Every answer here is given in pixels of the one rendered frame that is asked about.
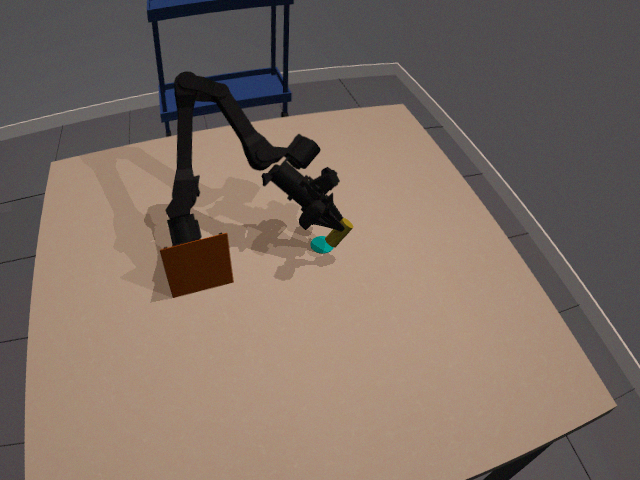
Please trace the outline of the cyan circle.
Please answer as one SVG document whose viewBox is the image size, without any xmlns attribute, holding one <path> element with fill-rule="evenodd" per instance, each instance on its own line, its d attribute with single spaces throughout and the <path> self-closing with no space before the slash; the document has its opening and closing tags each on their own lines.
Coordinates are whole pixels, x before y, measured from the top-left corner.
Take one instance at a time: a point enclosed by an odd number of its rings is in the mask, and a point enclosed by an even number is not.
<svg viewBox="0 0 640 480">
<path fill-rule="evenodd" d="M 326 241 L 325 236 L 318 236 L 312 239 L 310 246 L 317 253 L 328 253 L 332 251 L 334 247 L 331 247 Z"/>
</svg>

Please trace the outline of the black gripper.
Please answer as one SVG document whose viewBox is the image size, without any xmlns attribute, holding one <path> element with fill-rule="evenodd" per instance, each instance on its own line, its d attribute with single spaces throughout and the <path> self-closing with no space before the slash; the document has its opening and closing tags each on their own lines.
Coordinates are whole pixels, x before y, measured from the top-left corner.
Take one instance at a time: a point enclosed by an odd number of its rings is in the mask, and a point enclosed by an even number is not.
<svg viewBox="0 0 640 480">
<path fill-rule="evenodd" d="M 333 202 L 333 192 L 329 196 L 326 194 L 333 188 L 323 191 L 318 199 L 315 199 L 305 186 L 305 180 L 308 178 L 307 175 L 305 177 L 300 175 L 298 180 L 285 192 L 288 195 L 288 200 L 293 199 L 302 207 L 303 213 L 299 218 L 299 225 L 305 230 L 314 224 L 343 231 L 345 227 L 340 222 L 343 216 Z"/>
</svg>

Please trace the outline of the yellow tall cylinder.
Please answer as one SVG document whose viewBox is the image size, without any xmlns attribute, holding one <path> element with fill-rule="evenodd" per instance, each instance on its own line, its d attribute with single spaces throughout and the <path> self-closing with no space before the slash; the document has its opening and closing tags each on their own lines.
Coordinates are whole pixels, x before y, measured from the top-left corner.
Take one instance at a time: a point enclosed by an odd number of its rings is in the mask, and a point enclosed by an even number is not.
<svg viewBox="0 0 640 480">
<path fill-rule="evenodd" d="M 353 224 L 347 220 L 346 218 L 343 218 L 341 221 L 341 224 L 345 227 L 345 229 L 343 231 L 338 231 L 333 229 L 325 238 L 325 241 L 331 246 L 331 247 L 336 247 L 343 239 L 344 237 L 353 229 Z"/>
</svg>

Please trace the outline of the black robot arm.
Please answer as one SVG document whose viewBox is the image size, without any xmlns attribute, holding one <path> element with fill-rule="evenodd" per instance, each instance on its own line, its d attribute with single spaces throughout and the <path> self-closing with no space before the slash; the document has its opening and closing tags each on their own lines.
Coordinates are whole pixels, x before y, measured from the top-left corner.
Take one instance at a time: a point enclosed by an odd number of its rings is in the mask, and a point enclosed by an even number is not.
<svg viewBox="0 0 640 480">
<path fill-rule="evenodd" d="M 251 168 L 265 170 L 272 163 L 279 162 L 284 156 L 286 157 L 281 165 L 275 164 L 268 173 L 262 174 L 264 187 L 272 181 L 278 188 L 286 192 L 301 175 L 295 169 L 306 169 L 321 151 L 312 139 L 300 134 L 294 138 L 288 148 L 272 146 L 263 135 L 253 128 L 224 83 L 196 76 L 190 71 L 178 74 L 175 78 L 174 88 L 178 113 L 177 169 L 172 192 L 173 198 L 165 210 L 170 218 L 167 222 L 172 247 L 202 238 L 198 220 L 194 219 L 194 214 L 190 214 L 190 209 L 195 205 L 200 194 L 200 176 L 194 176 L 192 169 L 192 119 L 195 101 L 210 101 L 217 104 L 241 140 L 243 151 Z M 305 180 L 305 186 L 311 195 L 318 199 L 320 193 L 338 185 L 340 180 L 337 175 L 338 173 L 334 169 L 331 170 L 327 167 L 321 171 L 321 176 L 318 178 L 309 177 L 310 182 Z"/>
</svg>

